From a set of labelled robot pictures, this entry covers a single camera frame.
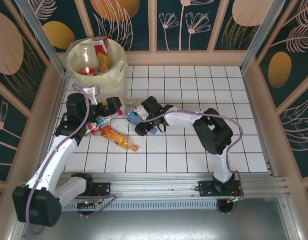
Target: cable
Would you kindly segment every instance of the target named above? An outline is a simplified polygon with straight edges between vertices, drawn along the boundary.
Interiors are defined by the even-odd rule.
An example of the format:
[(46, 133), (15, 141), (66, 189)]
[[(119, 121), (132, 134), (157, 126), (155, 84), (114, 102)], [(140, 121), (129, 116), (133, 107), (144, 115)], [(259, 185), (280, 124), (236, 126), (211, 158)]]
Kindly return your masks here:
[[(136, 105), (134, 105), (134, 104), (127, 104), (126, 107), (125, 107), (125, 113), (126, 113), (127, 115), (128, 115), (128, 110), (127, 110), (128, 107), (134, 107), (134, 109), (137, 109)], [(156, 116), (156, 117), (153, 117), (153, 118), (147, 119), (147, 120), (135, 119), (134, 117), (131, 117), (131, 116), (129, 116), (129, 117), (131, 117), (132, 119), (138, 120), (138, 121), (141, 122), (141, 123), (145, 123), (145, 122), (148, 123), (148, 122), (150, 122), (150, 121), (154, 121), (154, 120), (156, 120), (156, 119), (159, 119), (159, 118), (161, 118), (161, 117), (163, 117), (163, 116), (165, 116), (165, 115), (167, 115), (167, 114), (180, 113), (180, 112), (181, 112), (181, 113), (186, 113), (186, 114), (197, 115), (197, 116), (206, 116), (206, 117), (213, 117), (213, 118), (216, 117), (216, 118), (220, 118), (220, 119), (225, 119), (225, 120), (228, 120), (228, 121), (234, 123), (236, 126), (238, 126), (239, 131), (240, 131), (240, 136), (239, 136), (239, 138), (238, 138), (236, 141), (234, 141), (231, 145), (229, 145), (229, 146), (227, 147), (225, 159), (226, 159), (226, 166), (227, 166), (228, 171), (230, 171), (231, 173), (234, 173), (234, 174), (237, 174), (237, 175), (238, 175), (239, 184), (240, 184), (240, 190), (241, 190), (241, 195), (243, 196), (243, 195), (244, 195), (244, 190), (243, 190), (243, 185), (242, 185), (242, 180), (241, 180), (241, 177), (240, 177), (240, 173), (239, 173), (237, 170), (235, 170), (235, 171), (231, 170), (231, 168), (230, 168), (230, 166), (229, 166), (229, 151), (230, 151), (230, 149), (231, 149), (235, 144), (237, 144), (237, 143), (243, 138), (243, 135), (244, 135), (243, 128), (242, 128), (242, 126), (239, 125), (238, 122), (232, 120), (231, 118), (229, 118), (229, 117), (227, 117), (227, 116), (222, 116), (222, 115), (217, 115), (217, 114), (208, 114), (208, 113), (205, 114), (205, 113), (203, 113), (203, 112), (201, 112), (201, 113), (198, 112), (198, 111), (193, 112), (193, 111), (187, 111), (187, 110), (183, 110), (183, 109), (177, 109), (177, 110), (167, 111), (167, 112), (165, 112), (165, 113), (163, 113), (163, 114), (161, 114), (161, 115), (158, 115), (158, 116)]]
[(96, 216), (98, 214), (100, 214), (101, 211), (103, 211), (105, 208), (108, 207), (108, 205), (110, 205), (116, 198), (116, 195), (107, 195), (107, 196), (77, 196), (75, 197), (75, 199), (98, 199), (98, 201), (100, 199), (108, 199), (108, 198), (113, 198), (111, 201), (109, 201), (108, 203), (106, 203), (100, 210), (97, 211), (93, 211), (91, 214), (89, 215), (83, 215), (81, 213), (81, 209), (84, 207), (84, 205), (82, 205), (79, 209), (78, 209), (78, 213), (80, 214), (81, 217), (85, 217), (85, 218), (89, 218), (92, 216)]
[(76, 91), (81, 92), (84, 95), (84, 97), (85, 97), (85, 101), (86, 101), (86, 115), (85, 115), (85, 118), (82, 121), (82, 123), (78, 126), (78, 128), (74, 132), (72, 132), (69, 136), (67, 136), (64, 140), (62, 140), (56, 146), (56, 148), (53, 150), (51, 155), (46, 160), (46, 163), (42, 167), (42, 170), (40, 171), (40, 173), (39, 173), (39, 175), (38, 175), (38, 177), (37, 177), (37, 179), (35, 181), (35, 184), (34, 184), (33, 188), (31, 189), (31, 191), (29, 193), (29, 196), (28, 196), (28, 199), (27, 199), (27, 202), (26, 202), (25, 219), (26, 219), (27, 228), (29, 229), (29, 231), (30, 231), (30, 233), (32, 235), (39, 235), (43, 231), (43, 229), (44, 229), (44, 226), (43, 226), (39, 231), (34, 232), (34, 230), (30, 226), (30, 222), (29, 222), (29, 206), (30, 206), (30, 201), (31, 201), (31, 199), (33, 197), (34, 191), (36, 190), (38, 183), (41, 181), (41, 178), (42, 178), (42, 176), (44, 174), (44, 171), (46, 170), (46, 168), (47, 168), (49, 162), (51, 161), (51, 159), (53, 158), (54, 154), (58, 151), (58, 149), (60, 148), (60, 146), (63, 143), (65, 143), (68, 139), (70, 139), (72, 136), (74, 136), (82, 127), (84, 127), (85, 122), (86, 122), (86, 120), (88, 118), (88, 114), (89, 114), (89, 100), (88, 100), (88, 96), (87, 96), (87, 94), (85, 93), (85, 91), (83, 90), (83, 88), (80, 85), (74, 83), (72, 86), (73, 86), (73, 88)]

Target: black mounting plate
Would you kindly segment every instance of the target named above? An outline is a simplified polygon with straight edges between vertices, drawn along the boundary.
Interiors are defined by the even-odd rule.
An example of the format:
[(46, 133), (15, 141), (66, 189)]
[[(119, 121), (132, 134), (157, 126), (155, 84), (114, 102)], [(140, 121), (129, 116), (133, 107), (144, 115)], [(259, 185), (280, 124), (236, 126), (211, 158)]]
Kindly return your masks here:
[(213, 180), (211, 181), (199, 181), (196, 189), (199, 189), (199, 196), (201, 197), (223, 197), (223, 196), (235, 196), (235, 190), (240, 193), (240, 184), (239, 180), (233, 180), (231, 182), (231, 188), (220, 193), (215, 188), (215, 183)]

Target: purple cable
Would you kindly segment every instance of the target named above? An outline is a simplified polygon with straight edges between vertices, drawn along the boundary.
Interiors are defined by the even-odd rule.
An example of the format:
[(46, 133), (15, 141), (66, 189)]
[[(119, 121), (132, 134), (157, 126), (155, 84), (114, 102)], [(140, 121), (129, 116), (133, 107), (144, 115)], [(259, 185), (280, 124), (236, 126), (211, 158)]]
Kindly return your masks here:
[(30, 222), (29, 222), (29, 206), (30, 206), (30, 201), (31, 201), (31, 199), (32, 199), (32, 197), (33, 197), (34, 191), (35, 191), (35, 189), (37, 188), (37, 185), (38, 185), (39, 181), (41, 180), (41, 178), (42, 178), (42, 176), (43, 176), (43, 174), (44, 174), (44, 171), (46, 170), (46, 168), (47, 168), (49, 162), (50, 162), (51, 159), (53, 158), (55, 152), (58, 151), (58, 149), (60, 148), (60, 146), (61, 146), (64, 142), (66, 142), (68, 139), (70, 139), (72, 136), (74, 136), (74, 135), (85, 125), (85, 122), (86, 122), (86, 120), (87, 120), (87, 118), (88, 118), (88, 114), (89, 114), (89, 100), (88, 100), (88, 96), (87, 96), (87, 94), (84, 92), (83, 88), (82, 88), (80, 85), (74, 83), (72, 86), (73, 86), (73, 88), (74, 88), (76, 91), (81, 92), (81, 93), (84, 95), (84, 97), (85, 97), (85, 101), (86, 101), (86, 115), (85, 115), (85, 118), (84, 118), (84, 120), (82, 121), (82, 123), (79, 125), (79, 127), (78, 127), (74, 132), (72, 132), (69, 136), (67, 136), (63, 141), (61, 141), (61, 142), (56, 146), (56, 148), (53, 150), (53, 152), (51, 153), (51, 155), (48, 157), (46, 163), (44, 164), (42, 170), (40, 171), (40, 173), (39, 173), (39, 175), (38, 175), (38, 177), (37, 177), (37, 179), (36, 179), (36, 181), (35, 181), (35, 184), (34, 184), (33, 188), (31, 189), (31, 191), (30, 191), (30, 193), (29, 193), (29, 196), (28, 196), (28, 199), (27, 199), (27, 203), (26, 203), (26, 209), (25, 209), (25, 219), (26, 219), (27, 228), (29, 229), (29, 231), (30, 231), (30, 233), (31, 233), (32, 235), (39, 235), (39, 234), (43, 231), (43, 229), (44, 229), (44, 226), (43, 226), (39, 231), (34, 232), (34, 230), (33, 230), (33, 229), (31, 228), (31, 226), (30, 226)]
[(108, 199), (108, 198), (113, 198), (113, 199), (111, 201), (109, 201), (107, 204), (105, 204), (100, 210), (94, 211), (94, 212), (92, 212), (89, 215), (83, 215), (81, 213), (81, 211), (80, 211), (84, 207), (82, 205), (78, 209), (78, 213), (80, 214), (81, 217), (85, 217), (85, 218), (96, 216), (96, 215), (100, 214), (100, 212), (103, 211), (105, 208), (107, 208), (107, 206), (110, 205), (117, 198), (117, 196), (116, 195), (107, 195), (107, 196), (77, 196), (77, 197), (75, 197), (75, 199), (97, 199), (97, 201), (100, 200), (100, 199)]
[[(125, 113), (126, 113), (126, 115), (128, 115), (128, 110), (127, 110), (128, 107), (134, 107), (134, 109), (137, 109), (137, 107), (136, 107), (134, 104), (127, 104), (126, 107), (125, 107)], [(161, 114), (161, 115), (159, 115), (159, 116), (156, 116), (156, 117), (153, 117), (153, 118), (147, 119), (147, 120), (140, 120), (140, 119), (137, 119), (137, 120), (138, 120), (139, 122), (141, 122), (141, 123), (145, 123), (145, 122), (148, 123), (148, 122), (150, 122), (150, 121), (154, 121), (154, 120), (156, 120), (156, 119), (159, 119), (159, 118), (161, 118), (161, 117), (163, 117), (163, 116), (165, 116), (165, 115), (167, 115), (167, 114), (177, 113), (177, 112), (179, 112), (179, 113), (180, 113), (180, 112), (181, 112), (181, 113), (186, 113), (186, 114), (192, 114), (192, 115), (197, 115), (197, 116), (206, 116), (206, 117), (213, 117), (213, 118), (216, 117), (216, 118), (220, 118), (220, 119), (225, 119), (225, 120), (228, 120), (228, 121), (234, 123), (236, 126), (238, 126), (239, 131), (240, 131), (240, 136), (239, 136), (239, 138), (238, 138), (236, 141), (234, 141), (231, 145), (229, 145), (229, 146), (227, 147), (227, 150), (226, 150), (226, 165), (227, 165), (228, 171), (230, 171), (231, 173), (234, 173), (234, 174), (237, 174), (237, 175), (238, 175), (239, 184), (240, 184), (240, 190), (241, 190), (241, 196), (243, 196), (243, 195), (244, 195), (244, 191), (243, 191), (243, 185), (242, 185), (242, 180), (241, 180), (240, 174), (239, 174), (239, 172), (238, 172), (237, 170), (236, 170), (236, 171), (231, 170), (231, 168), (230, 168), (230, 166), (229, 166), (229, 150), (243, 138), (244, 131), (243, 131), (242, 126), (240, 126), (238, 122), (232, 120), (231, 118), (229, 118), (229, 117), (227, 117), (227, 116), (222, 116), (222, 115), (217, 115), (217, 114), (208, 114), (208, 113), (205, 114), (205, 113), (203, 113), (203, 112), (200, 113), (200, 112), (198, 112), (198, 111), (194, 112), (194, 111), (187, 111), (187, 110), (183, 110), (183, 109), (177, 109), (177, 110), (173, 110), (173, 111), (167, 111), (167, 112), (165, 112), (165, 113), (163, 113), (163, 114)]]

